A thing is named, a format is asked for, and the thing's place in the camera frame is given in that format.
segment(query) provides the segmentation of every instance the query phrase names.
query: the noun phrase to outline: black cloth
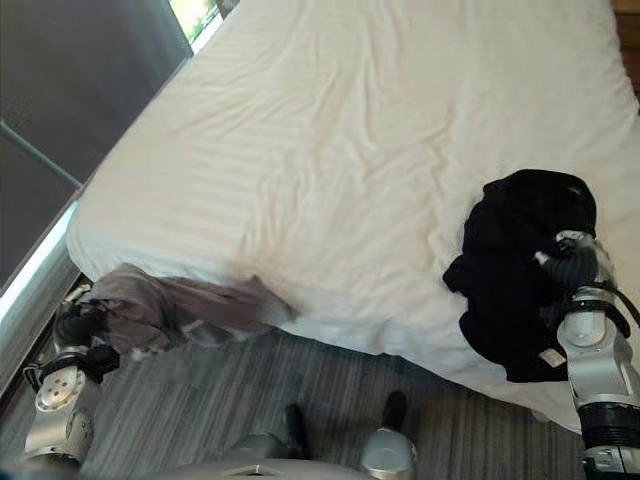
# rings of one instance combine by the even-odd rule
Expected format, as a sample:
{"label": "black cloth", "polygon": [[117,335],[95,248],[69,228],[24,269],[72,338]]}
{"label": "black cloth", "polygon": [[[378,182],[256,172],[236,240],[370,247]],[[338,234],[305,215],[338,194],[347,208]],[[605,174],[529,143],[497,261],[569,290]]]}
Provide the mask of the black cloth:
{"label": "black cloth", "polygon": [[538,355],[563,353],[556,340],[563,288],[545,274],[534,254],[561,252],[562,230],[595,236],[596,205],[577,177],[520,170],[484,187],[464,225],[462,255],[443,276],[468,299],[460,328],[471,346],[501,364],[512,382],[566,380],[566,363],[552,368]]}

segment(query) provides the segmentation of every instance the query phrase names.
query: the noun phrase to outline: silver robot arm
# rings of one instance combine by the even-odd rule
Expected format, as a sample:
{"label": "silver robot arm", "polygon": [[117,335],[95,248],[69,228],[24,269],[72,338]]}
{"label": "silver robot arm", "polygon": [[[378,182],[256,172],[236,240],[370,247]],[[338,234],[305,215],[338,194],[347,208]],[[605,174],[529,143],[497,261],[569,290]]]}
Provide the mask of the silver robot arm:
{"label": "silver robot arm", "polygon": [[76,308],[75,300],[86,290],[83,286],[72,292],[56,314],[54,358],[23,371],[36,392],[36,416],[16,473],[77,472],[93,441],[99,384],[119,367],[120,356],[108,345],[92,347],[104,322],[98,309],[80,314]]}
{"label": "silver robot arm", "polygon": [[[557,332],[580,417],[588,479],[640,479],[640,376],[625,337],[629,324],[615,306],[614,271],[599,242],[582,232],[561,232],[562,259],[536,254],[555,280],[573,292]],[[625,306],[635,307],[622,295]]]}

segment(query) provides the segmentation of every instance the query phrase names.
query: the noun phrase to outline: floor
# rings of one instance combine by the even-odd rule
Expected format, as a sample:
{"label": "floor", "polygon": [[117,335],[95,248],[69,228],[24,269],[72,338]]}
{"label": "floor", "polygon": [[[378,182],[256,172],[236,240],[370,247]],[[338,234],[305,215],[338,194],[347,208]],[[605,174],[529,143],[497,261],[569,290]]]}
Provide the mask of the floor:
{"label": "floor", "polygon": [[[370,356],[275,332],[224,349],[131,361],[105,380],[83,472],[142,475],[216,459],[247,434],[282,436],[283,407],[308,419],[316,459],[357,466],[386,394],[409,399],[406,433],[421,479],[583,479],[581,440],[528,410],[491,400],[391,356]],[[0,423],[0,464],[21,452],[33,392]]]}

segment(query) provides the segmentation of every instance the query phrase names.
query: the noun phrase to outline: white bed sheet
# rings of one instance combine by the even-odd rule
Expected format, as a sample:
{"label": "white bed sheet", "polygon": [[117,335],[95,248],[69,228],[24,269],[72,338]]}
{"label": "white bed sheet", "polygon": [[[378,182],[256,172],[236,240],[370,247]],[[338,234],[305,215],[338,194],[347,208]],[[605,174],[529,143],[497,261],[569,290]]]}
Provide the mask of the white bed sheet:
{"label": "white bed sheet", "polygon": [[[257,274],[301,312],[292,333],[402,355],[576,429],[565,383],[510,384],[470,348],[441,275],[483,184],[546,168],[589,184],[636,296],[637,103],[606,2],[508,3],[243,0],[101,165],[71,257],[94,279],[121,262]],[[594,18],[606,35],[583,32]]]}

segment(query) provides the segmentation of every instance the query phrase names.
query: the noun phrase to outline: white tag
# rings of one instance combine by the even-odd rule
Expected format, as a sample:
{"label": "white tag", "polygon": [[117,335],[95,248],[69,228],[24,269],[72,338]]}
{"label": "white tag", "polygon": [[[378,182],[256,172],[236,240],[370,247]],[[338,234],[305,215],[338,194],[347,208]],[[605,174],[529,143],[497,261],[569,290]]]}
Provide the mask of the white tag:
{"label": "white tag", "polygon": [[567,361],[555,348],[547,348],[544,352],[539,353],[538,356],[553,368],[557,368]]}

